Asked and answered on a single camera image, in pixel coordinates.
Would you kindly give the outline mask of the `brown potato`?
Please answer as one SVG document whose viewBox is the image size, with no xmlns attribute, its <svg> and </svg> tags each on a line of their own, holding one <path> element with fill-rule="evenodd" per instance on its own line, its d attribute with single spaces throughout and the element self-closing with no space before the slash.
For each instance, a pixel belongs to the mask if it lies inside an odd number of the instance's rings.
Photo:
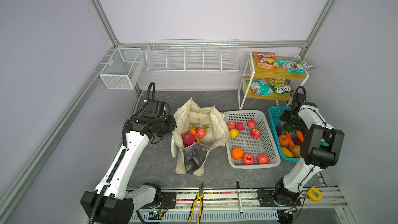
<svg viewBox="0 0 398 224">
<path fill-rule="evenodd" d="M 301 151 L 301 147 L 299 145 L 295 145 L 291 148 L 291 152 L 295 158 L 301 157 L 300 151 Z"/>
</svg>

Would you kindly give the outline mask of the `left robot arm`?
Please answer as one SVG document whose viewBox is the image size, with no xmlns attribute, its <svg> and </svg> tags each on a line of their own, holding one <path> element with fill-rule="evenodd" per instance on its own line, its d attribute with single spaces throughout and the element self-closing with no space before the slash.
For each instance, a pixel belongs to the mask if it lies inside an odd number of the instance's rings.
<svg viewBox="0 0 398 224">
<path fill-rule="evenodd" d="M 154 183 L 144 183 L 126 198 L 128 182 L 144 148 L 177 127 L 170 105 L 154 97 L 152 82 L 143 106 L 122 127 L 121 146 L 110 168 L 93 191 L 83 193 L 80 203 L 90 224 L 127 224 L 143 206 L 161 205 L 161 186 Z"/>
</svg>

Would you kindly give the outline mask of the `teal red snack bag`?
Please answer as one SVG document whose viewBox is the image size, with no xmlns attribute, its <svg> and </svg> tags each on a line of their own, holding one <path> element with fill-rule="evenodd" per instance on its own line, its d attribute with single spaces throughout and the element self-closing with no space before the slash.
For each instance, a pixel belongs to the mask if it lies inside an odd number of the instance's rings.
<svg viewBox="0 0 398 224">
<path fill-rule="evenodd" d="M 302 74 L 314 69 L 314 66 L 298 58 L 278 60 L 277 63 L 292 74 Z"/>
</svg>

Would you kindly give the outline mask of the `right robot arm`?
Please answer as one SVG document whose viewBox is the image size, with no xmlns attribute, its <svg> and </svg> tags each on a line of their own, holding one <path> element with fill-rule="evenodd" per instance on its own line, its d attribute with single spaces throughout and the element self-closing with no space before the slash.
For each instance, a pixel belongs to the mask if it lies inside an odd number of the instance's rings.
<svg viewBox="0 0 398 224">
<path fill-rule="evenodd" d="M 298 162 L 275 185 L 274 201 L 279 206 L 294 204 L 303 186 L 317 173 L 335 166 L 339 160 L 345 134 L 332 127 L 319 112 L 315 103 L 306 99 L 306 90 L 299 86 L 290 110 L 285 110 L 280 121 L 301 132 Z"/>
</svg>

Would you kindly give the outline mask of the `magenta dragon fruit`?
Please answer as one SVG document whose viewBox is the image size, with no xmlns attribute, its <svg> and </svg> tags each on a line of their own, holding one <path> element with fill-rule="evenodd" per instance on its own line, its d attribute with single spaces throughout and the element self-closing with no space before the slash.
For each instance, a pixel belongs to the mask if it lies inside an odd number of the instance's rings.
<svg viewBox="0 0 398 224">
<path fill-rule="evenodd" d="M 193 135 L 192 133 L 184 133 L 181 135 L 181 137 L 182 137 L 184 147 L 189 147 L 198 141 L 196 139 L 196 136 Z"/>
</svg>

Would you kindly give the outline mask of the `green bell pepper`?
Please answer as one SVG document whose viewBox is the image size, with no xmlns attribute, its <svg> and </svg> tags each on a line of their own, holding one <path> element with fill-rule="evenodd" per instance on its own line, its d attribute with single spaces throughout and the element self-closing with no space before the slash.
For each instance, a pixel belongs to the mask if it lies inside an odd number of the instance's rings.
<svg viewBox="0 0 398 224">
<path fill-rule="evenodd" d="M 290 125 L 287 122 L 285 122 L 285 124 L 284 124 L 284 130 L 289 132 L 289 133 L 295 133 L 296 132 L 296 128 L 293 127 L 292 125 Z"/>
</svg>

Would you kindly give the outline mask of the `cream canvas grocery bag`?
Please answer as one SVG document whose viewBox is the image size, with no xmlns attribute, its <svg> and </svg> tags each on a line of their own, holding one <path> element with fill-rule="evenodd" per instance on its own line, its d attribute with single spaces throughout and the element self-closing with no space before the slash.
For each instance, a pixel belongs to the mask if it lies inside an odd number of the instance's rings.
<svg viewBox="0 0 398 224">
<path fill-rule="evenodd" d="M 189 99 L 174 114 L 177 128 L 172 132 L 171 153 L 177 159 L 177 174 L 193 174 L 202 176 L 204 164 L 211 150 L 225 146 L 230 138 L 225 122 L 225 114 L 215 106 L 199 107 L 193 99 Z M 199 142 L 186 147 L 182 135 L 188 133 L 196 124 L 207 126 L 206 135 Z"/>
</svg>

